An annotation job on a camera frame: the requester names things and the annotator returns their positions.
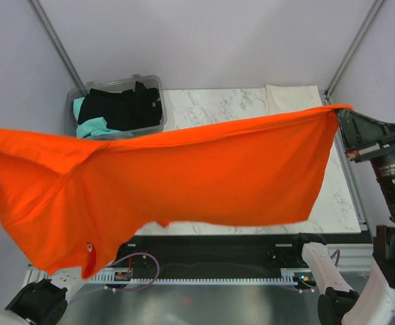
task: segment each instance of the gray wall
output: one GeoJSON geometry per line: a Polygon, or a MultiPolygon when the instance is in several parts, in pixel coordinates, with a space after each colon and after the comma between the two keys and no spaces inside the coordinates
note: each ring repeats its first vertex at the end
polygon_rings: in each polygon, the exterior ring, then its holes
{"type": "MultiPolygon", "coordinates": [[[[27,2],[0,1],[0,127],[61,133],[72,87],[27,2]]],[[[27,263],[0,226],[0,306],[20,290],[27,263]]]]}
{"type": "Polygon", "coordinates": [[[84,82],[325,89],[373,0],[40,0],[84,82]]]}
{"type": "MultiPolygon", "coordinates": [[[[353,57],[333,102],[345,102],[373,118],[395,122],[395,0],[387,1],[353,57]]],[[[369,223],[392,224],[369,162],[354,164],[369,223]]]]}

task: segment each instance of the plastic storage bin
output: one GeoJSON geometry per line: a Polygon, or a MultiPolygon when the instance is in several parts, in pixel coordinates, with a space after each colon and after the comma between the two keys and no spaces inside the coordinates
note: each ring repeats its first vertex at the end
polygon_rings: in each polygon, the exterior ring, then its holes
{"type": "Polygon", "coordinates": [[[124,132],[117,132],[110,135],[101,135],[98,137],[94,137],[93,139],[99,140],[111,140],[111,139],[127,139],[130,137],[139,137],[142,135],[149,135],[153,133],[159,133],[164,130],[164,125],[167,123],[167,109],[165,107],[164,97],[163,97],[163,88],[161,87],[161,80],[157,76],[144,76],[135,75],[129,79],[123,79],[118,81],[112,81],[110,83],[88,83],[84,89],[74,88],[68,92],[66,97],[66,107],[65,107],[65,134],[76,136],[77,132],[75,131],[77,128],[77,122],[75,120],[72,106],[74,100],[77,98],[81,98],[86,96],[89,93],[89,90],[99,89],[103,91],[109,92],[122,92],[125,90],[135,89],[136,81],[139,81],[144,84],[147,88],[157,88],[159,90],[159,97],[161,100],[161,105],[163,109],[163,117],[160,120],[160,125],[155,125],[153,127],[145,127],[143,129],[135,129],[124,132]]]}

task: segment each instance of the white marble table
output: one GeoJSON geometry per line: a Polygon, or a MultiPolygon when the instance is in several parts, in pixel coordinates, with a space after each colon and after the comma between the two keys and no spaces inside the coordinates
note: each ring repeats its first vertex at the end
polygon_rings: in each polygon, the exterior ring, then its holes
{"type": "MultiPolygon", "coordinates": [[[[262,89],[207,89],[164,91],[169,120],[165,131],[185,129],[280,114],[321,106],[317,87],[272,87],[262,89]]],[[[333,146],[319,197],[309,220],[270,227],[229,227],[198,222],[175,222],[162,228],[149,223],[139,235],[195,234],[296,234],[352,233],[360,227],[341,163],[333,146]]]]}

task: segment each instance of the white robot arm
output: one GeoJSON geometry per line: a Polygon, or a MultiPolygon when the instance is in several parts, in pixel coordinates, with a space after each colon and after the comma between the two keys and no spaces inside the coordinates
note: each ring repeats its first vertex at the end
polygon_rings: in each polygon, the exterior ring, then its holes
{"type": "Polygon", "coordinates": [[[58,272],[49,280],[27,284],[0,309],[0,325],[57,324],[78,290],[84,285],[81,268],[58,272]]]}
{"type": "Polygon", "coordinates": [[[395,324],[395,228],[378,227],[373,256],[369,280],[358,296],[340,275],[326,245],[304,244],[303,260],[321,293],[318,314],[322,325],[395,324]]]}

